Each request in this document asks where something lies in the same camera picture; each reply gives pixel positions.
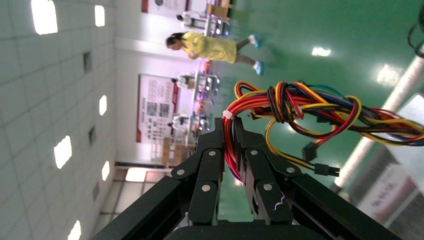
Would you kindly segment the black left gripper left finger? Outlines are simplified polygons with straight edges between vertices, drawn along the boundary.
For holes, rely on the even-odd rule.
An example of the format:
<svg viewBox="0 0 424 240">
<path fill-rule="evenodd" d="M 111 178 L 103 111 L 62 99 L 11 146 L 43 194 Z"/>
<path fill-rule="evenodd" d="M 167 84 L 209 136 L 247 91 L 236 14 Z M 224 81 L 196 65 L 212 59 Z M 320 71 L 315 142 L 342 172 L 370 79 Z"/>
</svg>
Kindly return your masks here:
<svg viewBox="0 0 424 240">
<path fill-rule="evenodd" d="M 225 168 L 223 120 L 214 119 L 214 130 L 198 137 L 196 150 L 171 171 L 183 210 L 194 226 L 217 224 L 221 182 Z"/>
</svg>

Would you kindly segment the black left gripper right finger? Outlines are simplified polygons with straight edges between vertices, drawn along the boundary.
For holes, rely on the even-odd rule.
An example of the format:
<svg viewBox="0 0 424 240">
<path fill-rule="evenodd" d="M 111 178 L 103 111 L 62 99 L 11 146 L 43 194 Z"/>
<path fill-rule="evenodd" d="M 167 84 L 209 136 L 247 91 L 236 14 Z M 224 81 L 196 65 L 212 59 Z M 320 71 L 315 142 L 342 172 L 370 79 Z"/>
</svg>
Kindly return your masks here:
<svg viewBox="0 0 424 240">
<path fill-rule="evenodd" d="M 254 219 L 266 225 L 290 225 L 294 194 L 288 182 L 302 175 L 300 168 L 272 153 L 264 136 L 244 129 L 240 117 L 233 121 L 233 145 L 236 169 Z"/>
</svg>

